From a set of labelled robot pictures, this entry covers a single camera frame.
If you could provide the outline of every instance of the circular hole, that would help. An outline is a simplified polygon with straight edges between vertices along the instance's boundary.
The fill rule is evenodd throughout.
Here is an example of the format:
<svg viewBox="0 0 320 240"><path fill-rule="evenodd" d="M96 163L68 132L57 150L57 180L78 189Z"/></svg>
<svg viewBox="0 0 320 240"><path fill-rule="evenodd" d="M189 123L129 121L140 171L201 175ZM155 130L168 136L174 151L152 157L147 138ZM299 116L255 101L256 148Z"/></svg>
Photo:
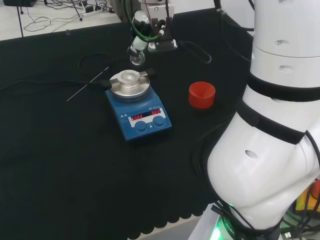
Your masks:
<svg viewBox="0 0 320 240"><path fill-rule="evenodd" d="M258 156L253 151L245 150L245 154L252 160L257 160Z"/></svg>

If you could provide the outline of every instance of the cable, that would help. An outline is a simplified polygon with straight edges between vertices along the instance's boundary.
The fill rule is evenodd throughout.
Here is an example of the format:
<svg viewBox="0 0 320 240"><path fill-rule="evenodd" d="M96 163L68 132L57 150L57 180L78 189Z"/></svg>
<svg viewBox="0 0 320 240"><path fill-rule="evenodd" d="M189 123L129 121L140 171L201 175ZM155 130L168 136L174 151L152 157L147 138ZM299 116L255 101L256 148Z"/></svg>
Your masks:
<svg viewBox="0 0 320 240"><path fill-rule="evenodd" d="M290 227L298 227L298 226L299 226L299 225L294 225L294 224L288 222L288 221L285 220L285 219L283 219L282 222L285 223L285 224L287 224L287 225L290 226Z"/></svg>
<svg viewBox="0 0 320 240"><path fill-rule="evenodd" d="M102 11L107 11L107 12L109 12L109 13L111 13L111 14L114 14L115 11L113 11L112 7L109 7L109 6L108 6L108 2L107 2L106 0L104 0L104 1L105 1L105 2L99 3L99 6L102 7Z"/></svg>
<svg viewBox="0 0 320 240"><path fill-rule="evenodd" d="M240 212L234 207L234 206L230 206L239 216L240 218L246 223L248 224L248 226L255 231L255 228L240 214Z"/></svg>
<svg viewBox="0 0 320 240"><path fill-rule="evenodd" d="M138 31L138 29L135 27L132 18L129 14L129 10L128 10L128 0L123 0L123 8L124 8L124 12L126 14L126 18L128 19L129 24L131 25L132 30L135 32L135 34L144 42L147 43L154 43L157 42L159 40L159 36L153 36L153 37L149 37L149 36L145 36L143 35L141 32Z"/></svg>
<svg viewBox="0 0 320 240"><path fill-rule="evenodd" d="M92 54L83 56L83 57L78 61L78 64L77 64L78 70L79 70L83 75L85 75L85 76L96 75L97 72L88 72L88 71L85 71L85 70L83 69L83 66L82 66L82 65L83 65L83 62L84 62L87 58L97 57L97 56L106 56L106 57L108 57L108 58L111 59L111 64L110 64L110 67L109 67L109 69L108 69L108 71L110 71L111 68L112 68L112 67L114 66L114 64L115 64L115 59L114 59L114 57L113 57L111 54L109 54L109 53L107 53L107 52L95 52L95 53L92 53Z"/></svg>
<svg viewBox="0 0 320 240"><path fill-rule="evenodd" d="M33 80L18 80L7 85L0 87L0 91L8 89L14 85L27 83L27 84L36 84L36 85L56 85L56 84L90 84L90 85L100 85L100 82L86 82L86 81L75 81L75 80L63 80L63 81L33 81Z"/></svg>
<svg viewBox="0 0 320 240"><path fill-rule="evenodd" d="M223 14L223 13L222 13L222 17L223 17L223 19L226 21L227 24L229 24L230 26L232 26L232 27L234 27L234 28L242 29L242 30L247 31L247 32L254 32L254 31L255 31L254 28L248 28L248 27L243 27L243 26L234 25L232 22L229 21L228 18L225 18L225 17L224 17L224 14Z"/></svg>
<svg viewBox="0 0 320 240"><path fill-rule="evenodd" d="M32 19L32 22L29 23L27 26L25 26L25 27L23 28L24 30L26 30L26 31L28 31L28 32L37 32L37 31L43 30L43 29L45 29L46 27L52 26L53 23L55 23L55 22L68 24L68 23L76 22L77 20L78 20L78 21L81 21L82 16L83 16L83 14L84 14L84 12L85 12L85 8L83 7L83 8L82 8L81 16L80 16L79 18L77 18L77 19L73 19L73 18L75 18L76 16L78 16L78 14L77 14L77 15L74 15L73 17L70 17L70 18L56 17L56 18L51 19L51 18L46 17L46 16L32 16L32 15L30 15L30 13L29 13L29 9L28 9L28 8L26 8L26 9L27 9L27 13L28 13L29 18ZM29 26L31 26L31 25L34 25L34 24L37 24L37 23L42 23L42 22L49 22L49 23L46 24L43 28L40 28L40 29L36 29L36 30L29 30L29 29L27 29L27 28L28 28Z"/></svg>
<svg viewBox="0 0 320 240"><path fill-rule="evenodd" d="M47 7L55 9L55 10L59 10L59 9L66 9L66 8L74 8L73 5L67 5L63 2L57 1L57 0L52 0L52 2L48 2L47 4L44 1L38 0L37 2L42 2L44 3Z"/></svg>
<svg viewBox="0 0 320 240"><path fill-rule="evenodd" d="M318 159L318 162L319 162L319 166L320 166L320 151L319 151L319 148L317 146L317 143L315 141L315 139L312 137L312 135L310 134L310 132L307 130L305 132L305 135L307 136L307 138L310 140L311 144L312 144L312 147L315 151L315 154L316 154L316 157ZM315 206L311 212L311 214L309 215L309 217L306 219L305 222L303 222L300 226L300 231L303 231L303 229L307 226L308 222L312 219L312 217L316 214L318 208L319 208L319 205L320 205L320 197L318 197L318 199L316 200L316 203L315 203Z"/></svg>
<svg viewBox="0 0 320 240"><path fill-rule="evenodd" d="M255 5L254 5L254 3L252 2L252 0L248 0L248 1L249 1L250 5L251 5L252 9L255 10Z"/></svg>
<svg viewBox="0 0 320 240"><path fill-rule="evenodd" d="M308 192L306 194L306 199L305 199L305 204L304 204L304 210L303 210L303 214L302 214L302 217L301 217L301 221L300 223L302 224L305 220L305 217L306 217L306 214L307 214L307 211L308 211L308 204L309 204L309 199L310 199L310 195L311 195L311 191L312 191L312 188L314 187L314 183L310 185L309 189L308 189Z"/></svg>
<svg viewBox="0 0 320 240"><path fill-rule="evenodd" d="M226 41L226 39L225 39L225 37L224 37L224 18L223 18L223 13L222 13L222 11L220 12L220 15L221 15L221 36L222 36L222 39L223 39L223 41L224 41L224 43L227 45L227 47L233 52L233 53L235 53L238 57L240 57L240 58L242 58L242 59L244 59L244 60L246 60L247 62L251 62L251 60L250 59L248 59L248 58L246 58L245 56L243 56L241 53L239 53L237 50L235 50L227 41Z"/></svg>
<svg viewBox="0 0 320 240"><path fill-rule="evenodd" d="M193 55L194 57L196 57L197 59L199 59L201 62L203 62L204 64L210 64L212 62L212 57L209 53L207 53L203 48L201 48L198 44L192 42L192 41L180 41L175 37L172 25L171 25L171 20L170 20L170 13L169 13L169 2L168 0L165 0L165 10L166 10L166 18L167 18L167 25L168 28L170 30L171 36L176 40L176 42L178 43L178 45L182 46L188 53L190 53L191 55ZM202 51L205 55L208 56L209 60L205 61L203 60L200 56L198 56L197 54L195 54L192 50L190 50L188 47L186 47L185 43L188 44L192 44L195 47L197 47L200 51Z"/></svg>
<svg viewBox="0 0 320 240"><path fill-rule="evenodd" d="M212 62L212 57L209 53L207 53L202 47L200 47L198 44L194 43L193 41L179 41L178 44L180 44L186 51L188 51L191 55L199 59L204 64L210 64ZM201 57L199 57L197 54L195 54L192 50L190 50L188 47L186 47L186 44L191 44L195 47L197 47L201 52L203 52L205 55L208 56L208 61L203 60Z"/></svg>
<svg viewBox="0 0 320 240"><path fill-rule="evenodd" d="M296 227L299 227L299 223L301 222L301 220L299 220L298 218L296 218L295 216L293 216L293 215L291 215L289 212L286 212L286 214L291 218L291 219L293 219L293 220L295 220L297 223L298 223L298 225L296 225Z"/></svg>

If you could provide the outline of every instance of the electronic equipment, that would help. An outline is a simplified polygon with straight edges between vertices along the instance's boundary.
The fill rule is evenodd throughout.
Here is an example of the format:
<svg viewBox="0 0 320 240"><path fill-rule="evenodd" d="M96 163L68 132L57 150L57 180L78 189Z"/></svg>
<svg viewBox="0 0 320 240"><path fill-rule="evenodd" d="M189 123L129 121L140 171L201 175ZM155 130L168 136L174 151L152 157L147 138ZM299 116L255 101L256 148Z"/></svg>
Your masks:
<svg viewBox="0 0 320 240"><path fill-rule="evenodd" d="M146 72L124 70L110 79L105 92L124 138L129 141L172 127Z"/></svg>
<svg viewBox="0 0 320 240"><path fill-rule="evenodd" d="M37 0L3 0L4 5L14 7L32 7Z"/></svg>

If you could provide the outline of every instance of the red led display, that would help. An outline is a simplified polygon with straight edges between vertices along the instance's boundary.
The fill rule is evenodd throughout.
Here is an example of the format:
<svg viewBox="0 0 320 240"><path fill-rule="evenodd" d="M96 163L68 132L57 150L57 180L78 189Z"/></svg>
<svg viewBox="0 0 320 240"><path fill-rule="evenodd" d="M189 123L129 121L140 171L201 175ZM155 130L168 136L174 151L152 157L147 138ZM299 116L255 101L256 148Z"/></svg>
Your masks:
<svg viewBox="0 0 320 240"><path fill-rule="evenodd" d="M145 117L148 117L148 116L152 116L152 115L156 115L156 114L160 114L160 113L161 113L160 109L155 109L153 111L148 111L148 112L145 112L145 113L142 113L142 114L131 116L131 120L134 121L134 120L142 119L142 118L145 118Z"/></svg>
<svg viewBox="0 0 320 240"><path fill-rule="evenodd" d="M160 109L152 111L152 115L159 114L159 113L161 113Z"/></svg>

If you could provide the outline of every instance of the blue knob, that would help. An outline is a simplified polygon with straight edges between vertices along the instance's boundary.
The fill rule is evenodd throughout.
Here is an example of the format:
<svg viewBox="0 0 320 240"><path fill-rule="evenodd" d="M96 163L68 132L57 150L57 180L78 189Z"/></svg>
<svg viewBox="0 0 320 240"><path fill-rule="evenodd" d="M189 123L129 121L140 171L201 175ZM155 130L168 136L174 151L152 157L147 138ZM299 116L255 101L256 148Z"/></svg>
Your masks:
<svg viewBox="0 0 320 240"><path fill-rule="evenodd" d="M153 124L156 126L156 127L162 127L163 125L165 125L165 119L162 117L162 116L156 116L154 119L153 119Z"/></svg>
<svg viewBox="0 0 320 240"><path fill-rule="evenodd" d="M138 121L135 125L135 130L139 133L143 133L147 130L147 124L144 121Z"/></svg>

